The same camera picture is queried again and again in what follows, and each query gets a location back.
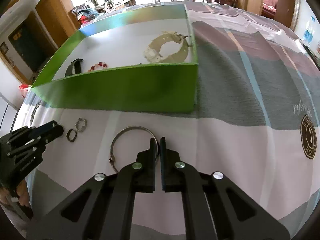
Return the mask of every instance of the silver ring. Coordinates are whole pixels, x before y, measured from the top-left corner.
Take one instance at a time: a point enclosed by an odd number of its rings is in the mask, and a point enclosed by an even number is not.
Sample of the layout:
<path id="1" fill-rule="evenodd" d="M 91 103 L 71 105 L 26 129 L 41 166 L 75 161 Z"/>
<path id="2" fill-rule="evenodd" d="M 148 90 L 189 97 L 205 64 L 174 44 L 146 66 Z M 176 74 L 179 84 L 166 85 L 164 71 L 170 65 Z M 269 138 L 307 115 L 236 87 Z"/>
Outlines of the silver ring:
<path id="1" fill-rule="evenodd" d="M 118 169 L 116 168 L 116 158 L 113 154 L 113 146 L 115 145 L 115 142 L 117 141 L 117 139 L 122 135 L 124 134 L 125 132 L 127 131 L 131 131 L 131 130 L 143 130 L 143 131 L 146 131 L 148 132 L 149 134 L 151 134 L 151 136 L 154 138 L 155 142 L 156 142 L 156 162 L 158 160 L 158 141 L 156 139 L 156 136 L 147 128 L 145 127 L 142 127 L 142 126 L 128 126 L 126 128 L 124 128 L 123 130 L 121 130 L 120 132 L 117 133 L 117 135 L 113 138 L 113 141 L 111 143 L 111 146 L 110 146 L 110 159 L 109 159 L 109 162 L 112 166 L 112 168 L 114 169 L 114 171 L 116 173 L 119 173 Z"/>
<path id="2" fill-rule="evenodd" d="M 75 125 L 76 131 L 77 132 L 83 132 L 87 128 L 87 120 L 80 117 Z"/>

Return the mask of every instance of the green cardboard box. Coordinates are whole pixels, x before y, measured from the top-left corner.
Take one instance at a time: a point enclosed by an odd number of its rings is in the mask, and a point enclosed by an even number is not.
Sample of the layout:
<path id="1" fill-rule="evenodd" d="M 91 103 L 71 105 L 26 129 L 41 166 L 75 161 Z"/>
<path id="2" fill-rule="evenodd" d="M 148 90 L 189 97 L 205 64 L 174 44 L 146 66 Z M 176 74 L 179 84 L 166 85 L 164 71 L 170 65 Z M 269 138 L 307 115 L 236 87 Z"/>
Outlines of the green cardboard box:
<path id="1" fill-rule="evenodd" d="M 184 62 L 148 62 L 147 57 L 154 56 L 145 56 L 148 45 L 164 32 L 188 36 L 184 38 L 190 46 Z M 166 58 L 180 47 L 167 42 L 160 54 Z M 83 59 L 82 73 L 65 77 L 77 58 Z M 88 72 L 98 62 L 105 62 L 108 68 Z M 143 7 L 76 31 L 45 65 L 32 90 L 54 108 L 191 112 L 197 68 L 195 38 L 185 6 Z"/>

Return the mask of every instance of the circular logo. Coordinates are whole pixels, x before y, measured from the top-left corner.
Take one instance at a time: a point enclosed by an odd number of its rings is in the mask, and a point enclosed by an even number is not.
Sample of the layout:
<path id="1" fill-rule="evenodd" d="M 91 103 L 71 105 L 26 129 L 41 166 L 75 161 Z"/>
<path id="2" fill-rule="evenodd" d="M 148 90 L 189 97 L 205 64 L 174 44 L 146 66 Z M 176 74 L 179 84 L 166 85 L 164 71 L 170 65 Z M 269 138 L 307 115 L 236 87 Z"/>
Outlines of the circular logo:
<path id="1" fill-rule="evenodd" d="M 317 150 L 317 137 L 316 130 L 307 115 L 301 121 L 300 135 L 304 154 L 309 159 L 313 159 Z"/>

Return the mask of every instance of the water bottle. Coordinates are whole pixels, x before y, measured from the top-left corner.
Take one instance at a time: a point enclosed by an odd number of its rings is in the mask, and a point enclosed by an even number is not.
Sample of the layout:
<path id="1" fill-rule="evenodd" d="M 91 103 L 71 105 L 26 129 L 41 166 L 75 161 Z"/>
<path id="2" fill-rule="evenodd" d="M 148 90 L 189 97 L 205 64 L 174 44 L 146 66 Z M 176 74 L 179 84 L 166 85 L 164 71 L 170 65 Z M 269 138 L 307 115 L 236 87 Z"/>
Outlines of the water bottle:
<path id="1" fill-rule="evenodd" d="M 304 32 L 302 41 L 307 47 L 310 47 L 312 38 L 315 34 L 315 30 L 313 29 L 313 23 L 315 21 L 316 19 L 313 16 L 311 16 L 311 19 L 307 22 L 307 25 L 306 25 L 306 30 Z"/>

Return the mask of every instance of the metal screw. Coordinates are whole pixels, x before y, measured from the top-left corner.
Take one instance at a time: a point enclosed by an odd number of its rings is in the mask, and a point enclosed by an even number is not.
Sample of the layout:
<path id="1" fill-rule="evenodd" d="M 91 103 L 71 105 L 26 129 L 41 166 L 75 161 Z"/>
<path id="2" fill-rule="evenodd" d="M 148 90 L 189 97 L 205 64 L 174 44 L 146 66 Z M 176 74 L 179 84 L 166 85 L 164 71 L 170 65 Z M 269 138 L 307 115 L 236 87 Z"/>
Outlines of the metal screw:
<path id="1" fill-rule="evenodd" d="M 105 175 L 103 173 L 98 173 L 94 176 L 94 179 L 97 181 L 102 181 L 104 180 L 104 178 L 105 178 Z"/>
<path id="2" fill-rule="evenodd" d="M 134 168 L 135 170 L 139 170 L 142 168 L 142 164 L 141 163 L 134 163 L 134 164 L 132 164 L 132 168 Z"/>
<path id="3" fill-rule="evenodd" d="M 213 177 L 215 179 L 222 179 L 223 178 L 223 174 L 220 172 L 220 171 L 216 171 L 214 174 L 213 174 Z"/>
<path id="4" fill-rule="evenodd" d="M 182 169 L 186 166 L 186 164 L 184 162 L 176 162 L 174 164 L 178 169 Z"/>

